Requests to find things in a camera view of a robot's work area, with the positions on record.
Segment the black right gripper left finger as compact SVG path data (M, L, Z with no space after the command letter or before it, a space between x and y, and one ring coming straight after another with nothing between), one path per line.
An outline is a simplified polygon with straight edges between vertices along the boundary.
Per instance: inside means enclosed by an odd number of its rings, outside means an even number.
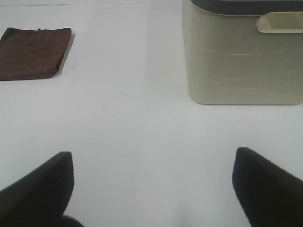
M2 227L81 227L64 214L74 189L71 152L59 152L0 192Z

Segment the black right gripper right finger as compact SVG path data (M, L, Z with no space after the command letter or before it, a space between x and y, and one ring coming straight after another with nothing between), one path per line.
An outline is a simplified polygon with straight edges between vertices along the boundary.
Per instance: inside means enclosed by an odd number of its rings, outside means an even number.
M250 148L236 151L232 184L252 227L301 227L303 182Z

